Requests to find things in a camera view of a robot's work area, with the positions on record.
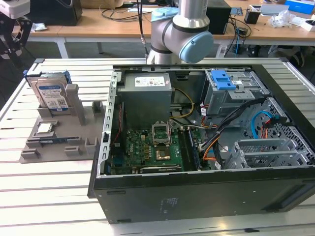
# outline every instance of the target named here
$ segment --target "motherboard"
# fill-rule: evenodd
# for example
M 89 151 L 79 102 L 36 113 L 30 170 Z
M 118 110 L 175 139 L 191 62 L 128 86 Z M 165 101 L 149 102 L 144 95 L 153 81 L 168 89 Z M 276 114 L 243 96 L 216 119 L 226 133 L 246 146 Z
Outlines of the motherboard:
M 197 129 L 128 130 L 126 151 L 114 156 L 112 174 L 197 170 L 200 168 L 197 148 L 201 142 Z

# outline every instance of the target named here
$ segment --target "wooden desk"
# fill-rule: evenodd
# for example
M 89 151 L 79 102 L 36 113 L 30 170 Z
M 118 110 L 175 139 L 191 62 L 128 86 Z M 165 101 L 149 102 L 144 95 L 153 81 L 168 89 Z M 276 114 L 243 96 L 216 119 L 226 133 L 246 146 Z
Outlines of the wooden desk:
M 231 7 L 242 7 L 245 10 L 249 4 L 259 4 L 259 0 L 226 0 Z M 310 15 L 293 14 L 310 18 Z M 122 18 L 136 15 L 136 13 L 115 13 L 113 17 Z M 236 16 L 236 19 L 244 20 L 244 16 Z M 244 44 L 258 45 L 300 45 L 315 46 L 315 32 L 308 32 L 300 27 L 272 28 L 268 23 L 267 16 L 259 16 L 256 25 L 250 25 L 252 34 Z M 144 35 L 147 42 L 151 38 L 151 23 L 143 18 Z M 51 26 L 48 31 L 32 33 L 30 41 L 53 41 L 56 42 L 62 58 L 68 58 L 65 48 L 66 42 L 95 42 L 99 52 L 102 52 L 102 42 L 141 42 L 138 22 L 121 23 L 105 19 L 98 9 L 83 9 L 83 15 L 75 27 Z M 227 46 L 234 38 L 234 28 L 228 24 L 224 35 L 214 35 L 214 41 L 219 44 L 217 57 L 223 57 Z
M 247 9 L 248 5 L 258 4 L 257 0 L 225 0 L 231 7 L 242 7 L 243 10 Z M 244 21 L 246 11 L 243 11 L 244 16 L 235 16 L 236 19 Z M 298 12 L 291 12 L 294 15 L 310 18 L 311 15 L 307 14 L 300 14 Z M 257 24 L 249 26 L 252 29 L 252 34 L 248 39 L 252 40 L 276 40 L 276 41 L 315 41 L 315 32 L 308 32 L 301 27 L 297 27 L 292 25 L 291 28 L 284 27 L 284 28 L 273 28 L 270 26 L 267 21 L 269 20 L 270 16 L 259 16 Z M 244 27 L 242 23 L 237 23 L 238 26 Z M 231 24 L 228 24 L 227 33 L 233 34 L 234 28 Z

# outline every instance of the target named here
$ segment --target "hard drive label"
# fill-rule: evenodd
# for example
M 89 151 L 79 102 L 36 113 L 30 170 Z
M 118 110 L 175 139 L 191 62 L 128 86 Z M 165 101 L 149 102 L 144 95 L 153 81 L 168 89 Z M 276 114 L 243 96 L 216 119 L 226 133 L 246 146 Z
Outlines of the hard drive label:
M 65 111 L 68 109 L 68 104 L 63 96 L 61 96 L 61 87 L 56 86 L 39 86 L 39 92 L 47 104 L 49 109 L 55 111 Z

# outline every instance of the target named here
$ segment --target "blue drive bay latch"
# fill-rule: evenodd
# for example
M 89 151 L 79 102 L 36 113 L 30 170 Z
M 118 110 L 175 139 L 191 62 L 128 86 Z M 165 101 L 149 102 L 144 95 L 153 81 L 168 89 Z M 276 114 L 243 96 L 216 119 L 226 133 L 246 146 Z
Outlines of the blue drive bay latch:
M 211 70 L 211 76 L 217 84 L 218 90 L 235 90 L 236 86 L 232 83 L 231 78 L 225 70 Z

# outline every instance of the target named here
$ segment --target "silver robot arm segment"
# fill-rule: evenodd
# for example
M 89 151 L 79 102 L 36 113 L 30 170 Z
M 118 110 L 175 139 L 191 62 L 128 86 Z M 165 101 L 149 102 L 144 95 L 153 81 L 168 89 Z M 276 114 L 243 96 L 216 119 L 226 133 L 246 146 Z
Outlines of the silver robot arm segment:
M 147 64 L 197 63 L 204 59 L 213 45 L 207 7 L 208 0 L 180 0 L 179 8 L 155 10 Z

